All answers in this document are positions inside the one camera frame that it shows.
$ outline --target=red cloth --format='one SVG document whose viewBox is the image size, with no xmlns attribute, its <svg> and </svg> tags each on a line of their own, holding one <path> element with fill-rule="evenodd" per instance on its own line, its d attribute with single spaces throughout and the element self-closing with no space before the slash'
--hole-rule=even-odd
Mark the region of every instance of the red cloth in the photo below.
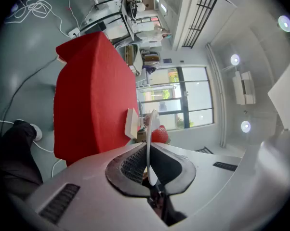
<svg viewBox="0 0 290 231">
<path fill-rule="evenodd" d="M 128 108 L 137 109 L 135 76 L 96 32 L 56 48 L 67 62 L 54 98 L 54 154 L 73 163 L 124 146 Z"/>
</svg>

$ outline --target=white pipe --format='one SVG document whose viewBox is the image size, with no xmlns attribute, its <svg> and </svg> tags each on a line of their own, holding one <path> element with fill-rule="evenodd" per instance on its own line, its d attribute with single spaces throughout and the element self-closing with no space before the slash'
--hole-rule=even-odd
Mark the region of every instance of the white pipe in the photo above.
<svg viewBox="0 0 290 231">
<path fill-rule="evenodd" d="M 223 100 L 222 100 L 222 89 L 221 89 L 221 83 L 220 83 L 220 80 L 219 80 L 219 76 L 217 74 L 217 70 L 216 70 L 216 66 L 214 64 L 214 61 L 213 61 L 213 58 L 212 58 L 212 55 L 210 53 L 210 51 L 208 50 L 208 56 L 210 58 L 210 62 L 211 62 L 211 65 L 212 65 L 212 68 L 214 70 L 214 73 L 215 73 L 215 77 L 216 77 L 216 81 L 217 81 L 217 85 L 218 85 L 218 89 L 219 89 L 219 97 L 220 97 L 220 104 L 221 104 L 221 109 L 223 109 Z M 220 134 L 220 146 L 222 146 L 223 144 L 223 129 L 224 129 L 224 112 L 222 111 L 221 112 L 221 134 Z"/>
<path fill-rule="evenodd" d="M 237 68 L 236 68 L 236 66 L 234 66 L 234 65 L 230 65 L 230 66 L 228 66 L 228 67 L 225 67 L 225 68 L 221 69 L 221 71 L 227 71 L 227 70 L 229 70 L 229 69 L 232 69 L 233 67 L 234 67 L 235 70 L 237 71 Z"/>
<path fill-rule="evenodd" d="M 212 48 L 211 48 L 209 43 L 206 45 L 206 48 L 209 52 L 209 57 L 211 59 L 213 69 L 217 74 L 216 77 L 217 77 L 217 82 L 218 82 L 218 87 L 219 87 L 219 92 L 220 92 L 221 108 L 222 108 L 222 132 L 221 132 L 220 146 L 225 147 L 225 145 L 226 145 L 226 128 L 227 128 L 226 102 L 224 99 L 225 90 L 224 90 L 223 80 L 222 80 L 220 69 L 218 67 L 217 60 L 214 56 L 214 53 L 213 53 Z"/>
</svg>

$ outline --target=white cable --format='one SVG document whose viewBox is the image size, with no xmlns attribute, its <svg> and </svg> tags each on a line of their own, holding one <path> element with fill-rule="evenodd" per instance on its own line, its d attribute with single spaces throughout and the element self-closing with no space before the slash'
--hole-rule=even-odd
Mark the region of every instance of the white cable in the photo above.
<svg viewBox="0 0 290 231">
<path fill-rule="evenodd" d="M 33 141 L 33 142 L 34 142 L 34 144 L 35 144 L 38 148 L 40 148 L 40 149 L 42 149 L 42 150 L 44 150 L 44 151 L 46 151 L 46 152 L 50 152 L 50 153 L 53 153 L 53 152 L 54 152 L 54 150 L 53 150 L 53 151 L 49 151 L 49 150 L 44 149 L 44 148 L 42 148 L 41 146 L 39 146 L 35 141 Z"/>
<path fill-rule="evenodd" d="M 73 11 L 72 11 L 72 8 L 70 7 L 70 0 L 68 0 L 68 1 L 69 1 L 69 9 L 70 9 L 70 11 L 71 11 L 71 13 L 72 13 L 73 18 L 76 20 L 76 22 L 77 22 L 77 26 L 78 26 L 78 29 L 79 29 L 79 23 L 78 23 L 78 20 L 77 20 L 76 17 L 74 16 Z"/>
<path fill-rule="evenodd" d="M 89 16 L 90 12 L 92 11 L 92 9 L 95 7 L 95 5 L 92 6 L 91 10 L 88 11 L 87 16 L 85 16 L 84 20 L 81 22 L 81 25 L 79 25 L 80 27 L 83 25 L 84 21 L 86 21 L 86 18 Z"/>
<path fill-rule="evenodd" d="M 11 122 L 11 121 L 1 121 L 0 120 L 0 122 L 2 123 L 9 123 L 9 124 L 14 124 L 13 122 Z M 41 146 L 39 146 L 35 141 L 33 141 L 34 142 L 34 144 L 38 147 L 38 148 L 40 148 L 40 149 L 42 149 L 42 150 L 44 150 L 44 151 L 46 151 L 46 152 L 50 152 L 50 153 L 53 153 L 54 152 L 54 150 L 53 151 L 49 151 L 49 150 L 47 150 L 47 149 L 44 149 L 44 148 L 42 148 Z"/>
<path fill-rule="evenodd" d="M 0 120 L 0 122 L 13 124 L 13 122 L 11 122 L 11 121 L 1 121 Z"/>
<path fill-rule="evenodd" d="M 51 171 L 51 178 L 53 178 L 53 175 L 54 175 L 55 165 L 58 164 L 60 161 L 62 161 L 62 159 L 58 159 L 57 162 L 53 164 L 52 171 Z"/>
<path fill-rule="evenodd" d="M 38 18 L 45 18 L 51 12 L 54 16 L 60 19 L 59 31 L 66 37 L 69 37 L 69 35 L 67 35 L 66 33 L 62 31 L 61 27 L 62 27 L 63 20 L 52 11 L 51 4 L 49 4 L 45 0 L 38 0 L 35 3 L 31 3 L 31 4 L 28 3 L 29 1 L 32 1 L 32 0 L 27 0 L 26 5 L 25 5 L 21 0 L 19 0 L 19 2 L 23 5 L 23 7 L 15 11 L 9 17 L 7 17 L 7 18 L 11 18 L 12 16 L 14 16 L 16 19 L 23 17 L 20 21 L 8 21 L 8 22 L 5 21 L 4 23 L 5 24 L 22 23 L 27 18 L 30 12 L 32 12 L 32 14 Z"/>
</svg>

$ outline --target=black cable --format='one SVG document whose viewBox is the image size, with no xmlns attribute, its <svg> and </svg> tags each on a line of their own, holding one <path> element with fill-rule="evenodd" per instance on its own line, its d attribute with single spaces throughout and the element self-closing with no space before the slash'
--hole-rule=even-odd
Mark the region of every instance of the black cable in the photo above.
<svg viewBox="0 0 290 231">
<path fill-rule="evenodd" d="M 14 92 L 12 98 L 10 99 L 10 102 L 9 102 L 9 104 L 8 104 L 8 107 L 7 107 L 6 111 L 5 111 L 4 117 L 3 117 L 3 119 L 2 119 L 3 122 L 1 123 L 1 128 L 0 128 L 0 138 L 2 137 L 2 129 L 3 129 L 3 126 L 4 126 L 4 121 L 5 121 L 5 119 L 6 119 L 6 116 L 7 116 L 7 114 L 8 114 L 8 111 L 9 111 L 9 109 L 10 109 L 10 107 L 11 107 L 11 104 L 12 104 L 13 99 L 14 99 L 15 95 L 17 94 L 17 92 L 20 90 L 20 88 L 24 85 L 24 83 L 25 83 L 26 81 L 28 81 L 28 80 L 29 80 L 30 78 L 32 78 L 35 74 L 37 74 L 38 72 L 40 72 L 42 69 L 48 67 L 48 66 L 49 66 L 52 62 L 54 62 L 56 59 L 57 59 L 57 57 L 55 57 L 55 59 L 53 59 L 53 60 L 49 61 L 48 63 L 46 63 L 43 67 L 41 67 L 40 69 L 38 69 L 35 73 L 33 73 L 33 74 L 31 74 L 30 76 L 28 76 L 25 80 L 23 80 L 23 82 L 20 84 L 20 86 L 18 87 L 18 89 Z"/>
</svg>

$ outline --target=gray floor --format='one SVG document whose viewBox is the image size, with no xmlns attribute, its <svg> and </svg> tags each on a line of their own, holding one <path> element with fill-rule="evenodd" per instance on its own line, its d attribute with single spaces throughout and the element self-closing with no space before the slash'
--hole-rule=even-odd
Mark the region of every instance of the gray floor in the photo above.
<svg viewBox="0 0 290 231">
<path fill-rule="evenodd" d="M 68 8 L 68 0 L 46 1 L 52 5 L 53 12 L 62 18 L 62 31 L 68 33 L 76 27 L 76 22 Z M 84 19 L 92 5 L 93 1 L 89 0 L 71 0 L 71 8 L 79 22 Z M 59 24 L 59 19 L 50 13 L 44 19 L 30 14 L 22 23 L 2 26 L 0 31 L 0 119 L 20 83 L 38 68 L 54 59 L 57 56 L 55 48 L 69 40 L 60 33 Z M 62 63 L 55 61 L 26 82 L 15 96 L 6 117 L 8 121 L 23 119 L 38 125 L 43 132 L 43 139 L 38 144 L 48 150 L 53 150 L 54 143 L 54 87 L 63 67 Z M 10 126 L 4 125 L 4 131 Z M 53 154 L 42 151 L 35 145 L 31 150 L 43 180 L 47 180 L 51 176 L 52 165 L 57 159 Z M 54 172 L 57 173 L 64 167 L 65 163 L 62 161 L 56 165 Z"/>
</svg>

